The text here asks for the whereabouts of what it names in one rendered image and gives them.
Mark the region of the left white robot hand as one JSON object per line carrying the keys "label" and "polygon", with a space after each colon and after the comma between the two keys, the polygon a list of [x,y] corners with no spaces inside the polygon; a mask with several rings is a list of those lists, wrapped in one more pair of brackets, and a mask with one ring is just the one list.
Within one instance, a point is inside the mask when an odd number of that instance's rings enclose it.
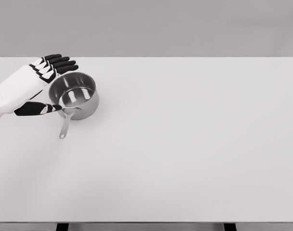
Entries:
{"label": "left white robot hand", "polygon": [[17,116],[37,116],[62,109],[60,105],[30,102],[58,76],[78,69],[76,61],[61,54],[43,56],[22,66],[0,84],[3,107],[8,114]]}

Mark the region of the steel pot with long handle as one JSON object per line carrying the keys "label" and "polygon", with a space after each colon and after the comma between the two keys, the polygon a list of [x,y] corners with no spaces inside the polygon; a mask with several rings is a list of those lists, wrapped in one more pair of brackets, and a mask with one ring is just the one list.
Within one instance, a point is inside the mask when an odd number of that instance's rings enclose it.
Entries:
{"label": "steel pot with long handle", "polygon": [[94,79],[81,72],[67,73],[54,80],[49,88],[49,98],[52,104],[62,107],[58,111],[64,118],[60,139],[67,136],[71,120],[89,117],[96,111],[100,102]]}

